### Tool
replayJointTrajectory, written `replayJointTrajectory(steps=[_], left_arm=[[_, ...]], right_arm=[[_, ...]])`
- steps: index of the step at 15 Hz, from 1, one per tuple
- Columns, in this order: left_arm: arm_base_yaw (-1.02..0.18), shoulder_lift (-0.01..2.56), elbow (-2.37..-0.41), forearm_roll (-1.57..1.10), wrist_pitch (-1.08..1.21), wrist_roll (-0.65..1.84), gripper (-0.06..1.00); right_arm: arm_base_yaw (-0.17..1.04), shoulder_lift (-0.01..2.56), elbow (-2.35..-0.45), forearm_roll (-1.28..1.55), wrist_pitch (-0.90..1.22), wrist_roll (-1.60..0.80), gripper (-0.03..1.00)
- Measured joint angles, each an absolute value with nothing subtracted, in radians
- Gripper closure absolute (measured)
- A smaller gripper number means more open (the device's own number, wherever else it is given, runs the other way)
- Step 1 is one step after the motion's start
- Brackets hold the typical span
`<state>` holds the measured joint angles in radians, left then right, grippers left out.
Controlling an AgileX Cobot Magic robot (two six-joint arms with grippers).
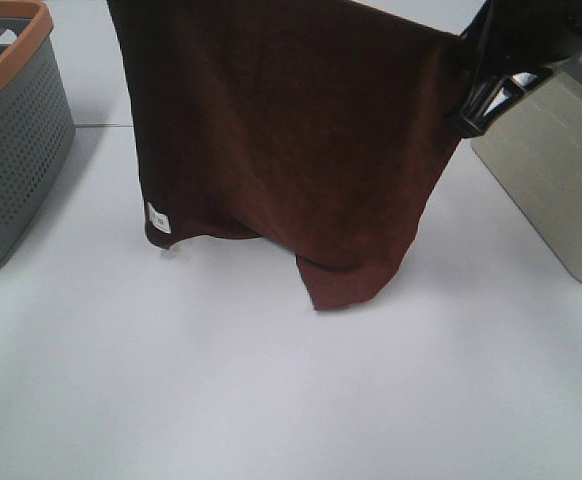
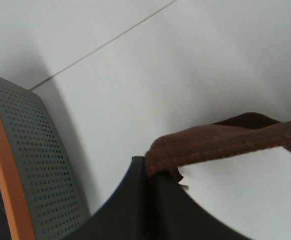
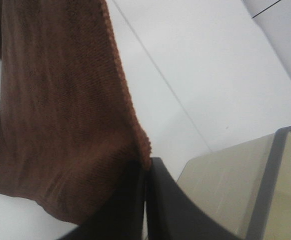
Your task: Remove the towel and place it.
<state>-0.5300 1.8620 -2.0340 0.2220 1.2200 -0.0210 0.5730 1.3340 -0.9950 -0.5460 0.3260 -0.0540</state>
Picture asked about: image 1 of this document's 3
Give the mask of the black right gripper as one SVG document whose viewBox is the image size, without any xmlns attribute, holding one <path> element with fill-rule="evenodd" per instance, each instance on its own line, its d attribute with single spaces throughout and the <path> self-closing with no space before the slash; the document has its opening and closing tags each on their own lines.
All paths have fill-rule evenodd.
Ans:
<svg viewBox="0 0 582 480">
<path fill-rule="evenodd" d="M 445 119 L 482 136 L 581 54 L 582 1 L 486 1 L 454 45 L 470 81 Z"/>
</svg>

